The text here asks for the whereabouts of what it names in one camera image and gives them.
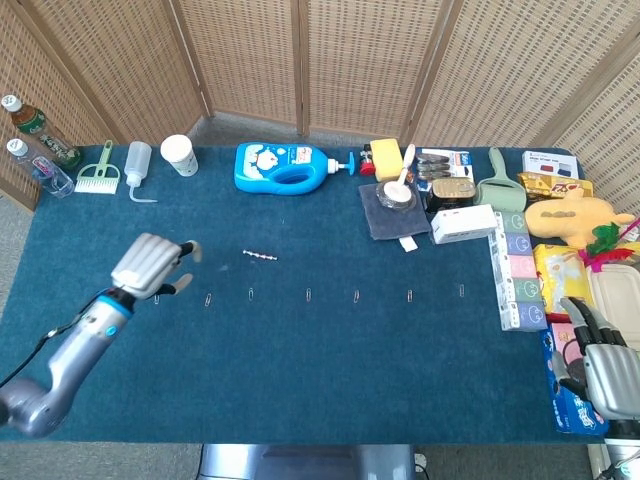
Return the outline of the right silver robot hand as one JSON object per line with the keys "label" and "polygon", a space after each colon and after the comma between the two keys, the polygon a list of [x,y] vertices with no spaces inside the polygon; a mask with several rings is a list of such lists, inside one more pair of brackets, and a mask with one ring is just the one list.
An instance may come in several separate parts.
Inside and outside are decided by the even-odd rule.
{"label": "right silver robot hand", "polygon": [[596,309],[576,297],[564,297],[584,365],[585,380],[568,372],[560,352],[552,354],[558,384],[592,404],[607,421],[640,422],[640,356],[626,344],[620,330]]}

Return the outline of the blue glove box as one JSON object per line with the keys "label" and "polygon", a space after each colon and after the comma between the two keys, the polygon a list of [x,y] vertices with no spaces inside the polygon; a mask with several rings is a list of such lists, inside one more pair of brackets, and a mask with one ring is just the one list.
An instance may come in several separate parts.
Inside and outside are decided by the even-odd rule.
{"label": "blue glove box", "polygon": [[[553,349],[550,326],[551,324],[541,332],[540,338],[556,430],[565,434],[604,435],[609,427],[608,422],[593,409],[589,402],[583,401],[562,387],[553,372],[552,358],[557,351]],[[582,364],[578,367],[568,367],[567,365],[566,367],[572,379],[581,383],[586,382],[583,359]]]}

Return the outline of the pink box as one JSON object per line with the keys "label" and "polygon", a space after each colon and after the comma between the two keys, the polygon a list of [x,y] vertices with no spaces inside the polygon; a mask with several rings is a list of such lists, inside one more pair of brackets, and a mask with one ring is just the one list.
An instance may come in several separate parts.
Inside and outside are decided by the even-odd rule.
{"label": "pink box", "polygon": [[578,367],[582,364],[583,354],[573,327],[569,323],[552,323],[550,326],[553,349],[561,354],[568,367]]}

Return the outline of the beige lidded container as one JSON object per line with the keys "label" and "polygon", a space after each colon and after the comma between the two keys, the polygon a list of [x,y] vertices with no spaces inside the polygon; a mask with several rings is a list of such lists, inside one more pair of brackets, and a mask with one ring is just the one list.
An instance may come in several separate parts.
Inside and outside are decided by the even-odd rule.
{"label": "beige lidded container", "polygon": [[597,310],[640,352],[640,272],[629,265],[605,264],[599,272],[588,268],[587,276]]}

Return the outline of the green hand brush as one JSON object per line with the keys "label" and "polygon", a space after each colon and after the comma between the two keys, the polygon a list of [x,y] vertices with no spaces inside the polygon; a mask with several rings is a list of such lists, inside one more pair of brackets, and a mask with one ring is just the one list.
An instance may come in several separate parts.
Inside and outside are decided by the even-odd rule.
{"label": "green hand brush", "polygon": [[77,193],[114,195],[120,182],[121,173],[117,166],[110,162],[113,141],[107,140],[102,148],[97,163],[82,167],[76,177]]}

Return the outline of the white paper cup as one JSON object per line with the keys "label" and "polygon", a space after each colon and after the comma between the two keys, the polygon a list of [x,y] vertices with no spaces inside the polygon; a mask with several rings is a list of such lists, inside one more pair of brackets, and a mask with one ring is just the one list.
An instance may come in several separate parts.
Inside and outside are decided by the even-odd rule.
{"label": "white paper cup", "polygon": [[193,145],[186,135],[174,134],[164,139],[160,145],[160,154],[183,177],[191,177],[198,171]]}

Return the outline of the feather cat toy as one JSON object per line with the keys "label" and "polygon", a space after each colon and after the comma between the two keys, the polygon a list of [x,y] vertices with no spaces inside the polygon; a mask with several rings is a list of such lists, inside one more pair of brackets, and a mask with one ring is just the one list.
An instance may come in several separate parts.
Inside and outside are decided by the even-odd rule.
{"label": "feather cat toy", "polygon": [[638,226],[640,217],[624,231],[620,231],[620,227],[614,223],[594,228],[592,233],[595,240],[579,251],[584,266],[590,268],[593,273],[600,273],[606,264],[621,263],[638,255],[638,252],[629,247],[629,242],[624,242],[624,236]]}

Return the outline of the clear water bottle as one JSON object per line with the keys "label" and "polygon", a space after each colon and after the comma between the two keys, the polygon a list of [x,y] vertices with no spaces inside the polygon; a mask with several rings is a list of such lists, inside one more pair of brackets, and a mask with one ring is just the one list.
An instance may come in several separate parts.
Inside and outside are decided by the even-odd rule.
{"label": "clear water bottle", "polygon": [[15,163],[52,196],[64,198],[74,192],[71,178],[39,147],[13,138],[7,142],[6,148]]}

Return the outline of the pastel smiley tissue pack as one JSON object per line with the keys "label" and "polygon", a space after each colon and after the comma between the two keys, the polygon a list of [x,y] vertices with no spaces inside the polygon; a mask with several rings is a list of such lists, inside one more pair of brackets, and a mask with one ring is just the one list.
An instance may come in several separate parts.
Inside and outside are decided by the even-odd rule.
{"label": "pastel smiley tissue pack", "polygon": [[546,314],[522,212],[495,211],[497,227],[488,243],[503,331],[541,331]]}

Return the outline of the green tea bottle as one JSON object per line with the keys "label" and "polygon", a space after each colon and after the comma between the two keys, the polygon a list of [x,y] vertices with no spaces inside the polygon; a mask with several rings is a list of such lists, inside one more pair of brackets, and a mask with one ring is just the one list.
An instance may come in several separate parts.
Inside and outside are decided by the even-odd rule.
{"label": "green tea bottle", "polygon": [[9,113],[12,124],[23,134],[37,140],[54,156],[55,163],[67,172],[81,163],[80,150],[48,119],[39,108],[22,102],[16,95],[7,94],[0,105]]}

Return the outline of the green lint roller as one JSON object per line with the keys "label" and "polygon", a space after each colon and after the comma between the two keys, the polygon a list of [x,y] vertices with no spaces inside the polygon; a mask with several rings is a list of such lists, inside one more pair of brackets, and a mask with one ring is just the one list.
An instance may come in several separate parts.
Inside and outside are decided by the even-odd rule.
{"label": "green lint roller", "polygon": [[527,203],[524,187],[508,177],[504,157],[497,147],[490,147],[488,156],[494,175],[478,182],[474,204],[490,205],[500,212],[523,212]]}

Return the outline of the black gold tin can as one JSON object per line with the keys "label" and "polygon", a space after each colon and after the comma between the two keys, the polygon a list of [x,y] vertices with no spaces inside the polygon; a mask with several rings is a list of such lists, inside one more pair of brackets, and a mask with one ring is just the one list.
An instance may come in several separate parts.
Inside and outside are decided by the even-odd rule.
{"label": "black gold tin can", "polygon": [[434,179],[427,195],[426,211],[456,209],[473,205],[476,194],[475,183],[465,177]]}

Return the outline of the grey folded cloth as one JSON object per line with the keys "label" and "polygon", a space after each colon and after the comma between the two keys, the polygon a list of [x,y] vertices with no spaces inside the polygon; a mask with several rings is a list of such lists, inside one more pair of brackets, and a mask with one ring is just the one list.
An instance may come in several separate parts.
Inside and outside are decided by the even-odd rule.
{"label": "grey folded cloth", "polygon": [[418,190],[409,186],[416,195],[415,205],[398,211],[380,204],[376,196],[377,185],[366,184],[358,188],[371,237],[376,241],[398,241],[406,253],[416,250],[418,245],[414,237],[431,232]]}

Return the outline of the white plastic spoon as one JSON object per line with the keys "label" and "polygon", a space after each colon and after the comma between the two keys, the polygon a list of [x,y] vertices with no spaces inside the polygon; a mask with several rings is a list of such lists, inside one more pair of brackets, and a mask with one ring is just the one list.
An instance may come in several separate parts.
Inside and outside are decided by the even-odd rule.
{"label": "white plastic spoon", "polygon": [[406,177],[415,157],[415,145],[409,144],[403,156],[403,167],[397,180],[388,182],[384,187],[385,195],[395,203],[406,203],[411,200],[412,192],[406,183]]}

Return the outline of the wicker folding screen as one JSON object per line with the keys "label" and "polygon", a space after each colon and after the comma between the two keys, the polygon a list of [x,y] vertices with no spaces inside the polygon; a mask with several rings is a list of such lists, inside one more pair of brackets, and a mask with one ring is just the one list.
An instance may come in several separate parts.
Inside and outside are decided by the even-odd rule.
{"label": "wicker folding screen", "polygon": [[556,146],[640,213],[640,0],[0,0],[0,95],[77,145],[220,112]]}

